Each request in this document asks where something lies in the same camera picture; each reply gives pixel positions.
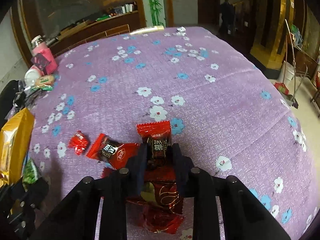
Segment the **purple floral tablecloth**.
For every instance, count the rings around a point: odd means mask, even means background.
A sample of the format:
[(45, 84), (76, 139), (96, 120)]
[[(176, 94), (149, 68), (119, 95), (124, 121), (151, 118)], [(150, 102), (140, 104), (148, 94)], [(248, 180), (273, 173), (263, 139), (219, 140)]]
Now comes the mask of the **purple floral tablecloth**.
[(172, 141), (208, 173), (238, 177), (291, 239), (319, 209), (316, 172), (302, 124), (263, 73), (206, 29), (168, 28), (80, 45), (57, 58), (57, 80), (32, 109), (29, 156), (49, 184), (40, 224), (104, 163), (76, 155), (76, 131), (140, 142), (136, 126), (168, 120)]

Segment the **gold black pillar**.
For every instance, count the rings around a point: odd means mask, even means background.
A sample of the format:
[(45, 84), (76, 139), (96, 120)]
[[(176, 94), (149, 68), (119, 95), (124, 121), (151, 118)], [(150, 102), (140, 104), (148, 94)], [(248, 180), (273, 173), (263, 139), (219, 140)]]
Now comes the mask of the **gold black pillar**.
[(293, 23), (294, 10), (295, 0), (259, 0), (257, 29), (250, 54), (266, 69), (282, 67), (287, 27)]

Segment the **yellow cardboard tray box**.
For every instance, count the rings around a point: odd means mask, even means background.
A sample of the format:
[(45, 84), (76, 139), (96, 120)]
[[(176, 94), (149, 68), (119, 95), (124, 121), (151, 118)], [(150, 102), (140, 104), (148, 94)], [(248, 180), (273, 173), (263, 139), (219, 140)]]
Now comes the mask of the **yellow cardboard tray box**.
[(29, 148), (34, 116), (24, 108), (1, 129), (1, 185), (18, 182)]

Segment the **dark red gold packet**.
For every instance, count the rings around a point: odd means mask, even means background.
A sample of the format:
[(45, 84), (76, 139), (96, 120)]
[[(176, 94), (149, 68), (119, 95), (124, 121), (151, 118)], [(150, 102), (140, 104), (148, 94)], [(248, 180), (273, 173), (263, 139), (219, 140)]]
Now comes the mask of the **dark red gold packet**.
[(178, 192), (172, 166), (145, 171), (140, 194), (129, 196), (126, 201), (139, 206), (137, 225), (153, 233), (174, 235), (184, 221), (183, 197)]

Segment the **small beige green snack packet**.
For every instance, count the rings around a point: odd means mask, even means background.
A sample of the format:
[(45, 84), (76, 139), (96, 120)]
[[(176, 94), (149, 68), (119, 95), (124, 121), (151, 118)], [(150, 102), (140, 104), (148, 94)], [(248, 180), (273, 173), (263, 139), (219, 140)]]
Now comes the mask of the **small beige green snack packet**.
[(39, 77), (35, 81), (34, 88), (41, 89), (41, 90), (53, 90), (54, 82), (55, 82), (55, 77), (53, 75), (45, 75), (45, 76)]

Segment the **green yellow snack packet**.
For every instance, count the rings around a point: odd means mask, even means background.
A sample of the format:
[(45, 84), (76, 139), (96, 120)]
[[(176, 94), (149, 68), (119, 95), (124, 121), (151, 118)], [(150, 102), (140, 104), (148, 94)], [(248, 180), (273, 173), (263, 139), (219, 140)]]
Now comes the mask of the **green yellow snack packet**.
[(41, 174), (39, 169), (35, 165), (32, 158), (28, 159), (22, 175), (22, 182), (23, 184), (34, 184), (41, 178)]

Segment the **pink sleeved glass bottle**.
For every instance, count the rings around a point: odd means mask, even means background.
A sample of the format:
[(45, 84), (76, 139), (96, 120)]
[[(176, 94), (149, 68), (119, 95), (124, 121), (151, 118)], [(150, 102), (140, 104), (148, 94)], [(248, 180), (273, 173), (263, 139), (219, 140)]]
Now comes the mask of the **pink sleeved glass bottle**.
[(33, 65), (43, 74), (50, 75), (53, 74), (58, 65), (55, 61), (55, 58), (46, 45), (46, 42), (43, 40), (41, 35), (37, 35), (31, 41), (32, 45), (32, 54), (31, 62)]

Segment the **small red wrapped candy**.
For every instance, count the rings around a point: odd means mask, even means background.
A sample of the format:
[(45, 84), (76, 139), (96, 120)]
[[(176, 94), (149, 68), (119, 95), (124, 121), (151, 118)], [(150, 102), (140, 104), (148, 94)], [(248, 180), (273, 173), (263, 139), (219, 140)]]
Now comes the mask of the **small red wrapped candy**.
[(89, 139), (78, 130), (69, 140), (68, 147), (73, 148), (76, 155), (81, 155), (89, 145)]

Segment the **red broom with dustpan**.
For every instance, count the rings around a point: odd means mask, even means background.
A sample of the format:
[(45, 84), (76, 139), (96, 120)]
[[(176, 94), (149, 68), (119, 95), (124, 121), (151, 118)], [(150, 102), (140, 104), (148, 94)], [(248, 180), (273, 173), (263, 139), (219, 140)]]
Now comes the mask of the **red broom with dustpan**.
[(274, 87), (281, 94), (288, 106), (298, 109), (299, 104), (296, 99), (296, 94), (307, 76), (308, 67), (305, 65), (304, 70), (298, 70), (293, 42), (294, 35), (291, 33), (287, 19), (285, 19), (284, 23), (286, 29), (285, 58), (280, 69), (280, 75), (274, 83)]

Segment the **wooden framed glass cabinet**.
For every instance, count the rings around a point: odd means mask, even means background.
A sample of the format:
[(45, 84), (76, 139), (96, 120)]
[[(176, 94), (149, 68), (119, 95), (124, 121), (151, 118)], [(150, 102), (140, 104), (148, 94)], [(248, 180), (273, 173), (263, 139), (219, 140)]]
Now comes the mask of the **wooden framed glass cabinet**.
[(57, 56), (95, 38), (174, 23), (172, 0), (14, 0), (9, 15), (27, 66), (36, 36)]

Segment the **red dark snack packet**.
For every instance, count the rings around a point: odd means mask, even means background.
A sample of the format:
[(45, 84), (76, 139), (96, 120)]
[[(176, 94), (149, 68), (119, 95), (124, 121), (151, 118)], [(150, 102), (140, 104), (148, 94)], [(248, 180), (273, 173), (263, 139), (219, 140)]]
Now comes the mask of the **red dark snack packet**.
[(100, 133), (86, 157), (108, 163), (115, 170), (124, 168), (127, 161), (137, 155), (140, 144), (121, 143), (111, 140), (104, 133)]

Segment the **red snack packet behind green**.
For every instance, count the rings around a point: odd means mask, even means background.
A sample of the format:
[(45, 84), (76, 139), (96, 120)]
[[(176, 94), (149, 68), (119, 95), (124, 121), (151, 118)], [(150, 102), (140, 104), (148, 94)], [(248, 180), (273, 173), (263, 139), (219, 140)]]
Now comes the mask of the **red snack packet behind green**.
[(171, 145), (171, 124), (169, 120), (149, 122), (136, 126), (143, 144), (147, 145), (147, 161), (154, 167), (165, 163), (168, 147)]

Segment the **white round container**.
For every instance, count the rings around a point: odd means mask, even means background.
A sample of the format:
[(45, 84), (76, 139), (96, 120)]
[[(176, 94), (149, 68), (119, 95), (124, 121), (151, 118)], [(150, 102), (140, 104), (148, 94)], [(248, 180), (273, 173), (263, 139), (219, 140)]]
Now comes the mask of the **white round container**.
[(30, 69), (24, 75), (24, 83), (26, 87), (33, 86), (36, 80), (43, 76), (43, 72), (32, 65)]

